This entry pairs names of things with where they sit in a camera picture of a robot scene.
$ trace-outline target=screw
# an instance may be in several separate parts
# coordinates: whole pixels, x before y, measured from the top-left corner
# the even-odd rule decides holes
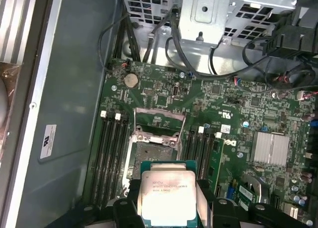
[[[222,204],[222,205],[225,205],[225,204],[227,204],[228,202],[227,202],[227,200],[221,199],[221,200],[219,200],[219,203]]]
[[[265,210],[265,207],[262,205],[256,205],[255,207],[256,207],[256,209],[261,210],[261,211]]]
[[[36,103],[35,102],[31,102],[30,105],[29,105],[29,108],[30,109],[36,108]]]
[[[180,78],[185,78],[185,73],[184,72],[180,72],[179,77]]]
[[[93,207],[89,206],[89,207],[85,207],[85,208],[84,208],[84,211],[86,211],[86,212],[87,212],[87,211],[90,211],[90,210],[93,210]]]
[[[238,152],[238,158],[244,157],[244,154],[242,152]]]
[[[3,76],[4,78],[8,78],[8,77],[9,77],[9,73],[8,73],[8,72],[3,72],[3,73],[2,73],[2,76]]]
[[[170,147],[174,147],[174,146],[175,146],[175,141],[170,141],[170,142],[169,142],[169,146],[170,146]]]

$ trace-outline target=gray metal panel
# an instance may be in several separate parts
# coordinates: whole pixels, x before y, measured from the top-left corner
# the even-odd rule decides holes
[[[35,0],[1,0],[0,60],[22,64]]]
[[[97,39],[117,8],[117,0],[53,0],[5,227],[42,228],[81,195],[103,81]],[[54,146],[40,160],[47,124],[57,125]]]

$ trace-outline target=ram slot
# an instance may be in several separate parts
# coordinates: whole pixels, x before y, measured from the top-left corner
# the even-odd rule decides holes
[[[107,156],[106,156],[106,159],[103,161],[103,175],[101,179],[101,186],[100,186],[99,199],[98,199],[98,203],[101,206],[106,200],[105,197],[107,197],[108,195],[110,183],[113,182],[113,181],[110,181],[109,178],[111,176],[111,167],[113,166],[114,159],[115,159],[114,152],[115,152],[116,144],[119,141],[118,140],[119,133],[120,133],[120,121],[115,120],[114,127],[111,131],[111,139],[108,140],[107,143],[105,144]]]
[[[199,179],[207,179],[210,155],[213,149],[213,142],[214,142],[213,135],[206,133],[204,137],[206,138],[206,140],[202,147],[203,155],[202,155],[202,161],[201,161],[201,170],[199,171],[199,176],[198,176]]]
[[[182,153],[182,160],[190,160],[190,151],[192,148],[194,136],[195,136],[195,132],[193,130],[190,130],[185,150]]]
[[[98,143],[98,155],[96,158],[96,164],[95,164],[95,173],[93,176],[93,186],[92,186],[92,193],[90,196],[90,200],[92,204],[96,204],[96,199],[98,196],[98,184],[99,184],[99,179],[102,173],[102,161],[104,158],[104,151],[103,151],[103,143],[105,140],[105,136],[108,136],[109,133],[107,131],[109,130],[110,124],[112,123],[111,119],[108,118],[108,120],[104,120],[102,123],[102,129],[101,129],[101,135],[99,138],[99,143]]]
[[[98,204],[98,205],[101,205],[101,197],[103,195],[103,187],[104,187],[104,176],[105,176],[105,173],[107,173],[107,169],[108,169],[106,167],[106,163],[107,163],[107,160],[110,158],[109,144],[113,136],[113,131],[116,128],[114,118],[106,118],[106,119],[108,119],[109,121],[107,123],[106,132],[105,134],[102,135],[103,143],[100,147],[100,150],[102,151],[102,158],[99,161],[99,165],[100,165],[99,169],[101,172],[98,176],[98,183],[97,183],[98,194],[94,202],[94,204]]]

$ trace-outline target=capacitor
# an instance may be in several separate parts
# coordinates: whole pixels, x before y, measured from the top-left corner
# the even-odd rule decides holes
[[[298,191],[299,191],[299,188],[298,188],[298,186],[292,186],[291,190],[292,190],[293,192],[298,192]]]
[[[302,171],[302,176],[305,176],[305,177],[308,177],[308,178],[312,178],[312,177],[313,177],[313,174],[310,173],[310,172]]]
[[[300,180],[302,180],[305,183],[312,183],[312,181],[313,181],[311,178],[305,177],[305,176],[301,176]]]
[[[298,194],[298,196],[303,199],[304,201],[308,200],[308,197],[304,194]]]
[[[302,207],[305,206],[305,203],[306,203],[306,202],[305,202],[305,200],[303,200],[303,199],[300,199],[300,200],[298,201],[298,204],[301,205]]]
[[[288,94],[289,94],[288,91],[278,92],[278,93],[276,93],[276,97],[277,97],[278,99],[284,99],[284,98],[287,97]]]
[[[301,121],[311,121],[316,116],[315,113],[306,113],[302,117],[300,117]]]
[[[249,122],[248,121],[244,121],[244,122],[241,123],[241,126],[243,128],[248,128],[249,127]]]
[[[289,196],[289,198],[292,200],[292,201],[294,201],[294,202],[299,202],[299,200],[300,200],[300,197],[299,196],[297,196],[296,194],[291,194],[290,196]]]
[[[242,152],[238,152],[237,156],[238,156],[238,158],[242,158],[244,156],[244,154]]]
[[[314,225],[313,221],[308,218],[302,218],[302,223],[305,223],[309,227],[312,227]]]

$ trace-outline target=blue component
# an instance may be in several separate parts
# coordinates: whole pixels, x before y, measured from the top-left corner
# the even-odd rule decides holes
[[[267,132],[267,131],[268,131],[267,126],[262,127],[261,131],[262,131],[262,132]]]
[[[227,199],[233,199],[234,192],[235,192],[235,189],[233,187],[229,187],[227,192]]]
[[[310,122],[310,126],[311,126],[311,127],[318,127],[318,120],[311,121],[311,122]]]

